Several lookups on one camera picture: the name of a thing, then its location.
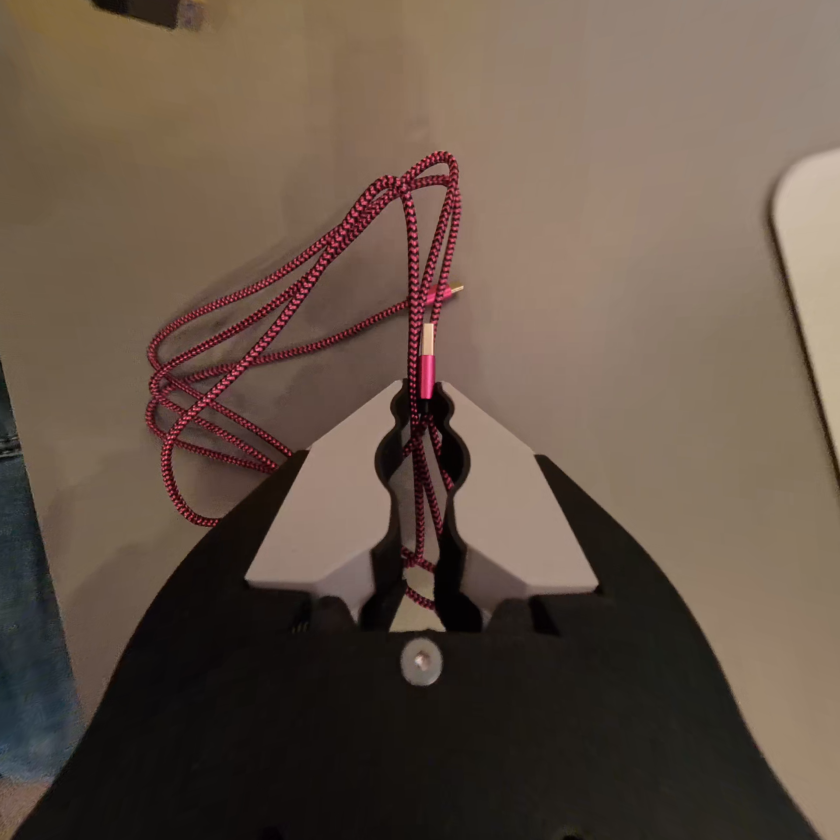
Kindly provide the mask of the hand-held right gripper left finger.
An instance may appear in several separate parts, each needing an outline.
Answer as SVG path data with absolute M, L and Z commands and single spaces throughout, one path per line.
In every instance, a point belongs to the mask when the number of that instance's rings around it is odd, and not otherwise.
M 309 447 L 246 572 L 249 585 L 335 597 L 361 629 L 390 630 L 406 589 L 389 484 L 406 424 L 407 383 L 395 381 Z

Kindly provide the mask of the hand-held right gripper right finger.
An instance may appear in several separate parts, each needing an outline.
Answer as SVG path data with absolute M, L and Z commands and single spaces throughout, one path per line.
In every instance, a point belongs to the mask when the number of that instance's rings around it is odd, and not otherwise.
M 481 631 L 505 601 L 590 595 L 599 581 L 538 455 L 447 382 L 433 417 L 447 494 L 434 574 L 447 631 Z

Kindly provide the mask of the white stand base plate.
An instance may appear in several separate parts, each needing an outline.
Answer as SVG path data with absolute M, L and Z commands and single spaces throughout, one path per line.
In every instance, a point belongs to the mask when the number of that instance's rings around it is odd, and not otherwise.
M 839 463 L 839 149 L 782 175 L 770 203 L 774 242 L 830 446 Z

